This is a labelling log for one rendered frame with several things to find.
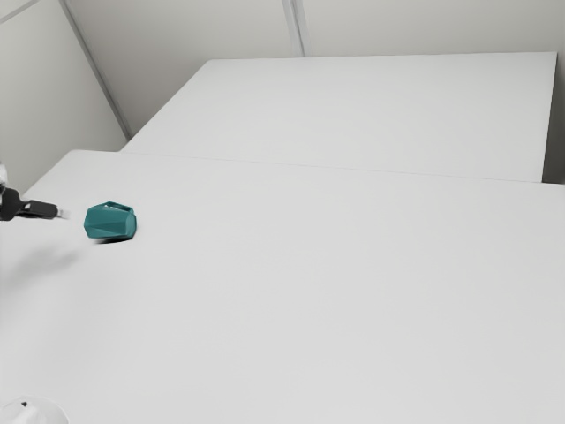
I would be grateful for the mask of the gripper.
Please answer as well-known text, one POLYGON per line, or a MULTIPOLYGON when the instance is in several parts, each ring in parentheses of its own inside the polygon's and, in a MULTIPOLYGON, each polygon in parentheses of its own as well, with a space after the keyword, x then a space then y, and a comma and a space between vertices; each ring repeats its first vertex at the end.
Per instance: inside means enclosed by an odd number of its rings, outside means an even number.
POLYGON ((15 216, 47 220, 69 219, 70 212, 58 209, 57 205, 52 203, 35 200, 23 201, 17 190, 5 188, 0 196, 0 221, 9 222, 15 216))

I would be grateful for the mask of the teal faceted mug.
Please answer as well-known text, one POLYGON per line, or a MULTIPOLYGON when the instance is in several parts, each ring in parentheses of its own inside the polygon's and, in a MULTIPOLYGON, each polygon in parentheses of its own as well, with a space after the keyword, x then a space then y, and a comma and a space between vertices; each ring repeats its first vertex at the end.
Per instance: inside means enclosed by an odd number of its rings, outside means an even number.
POLYGON ((83 227, 90 239, 128 240, 137 231, 137 217, 132 207, 107 201, 87 210, 83 227))

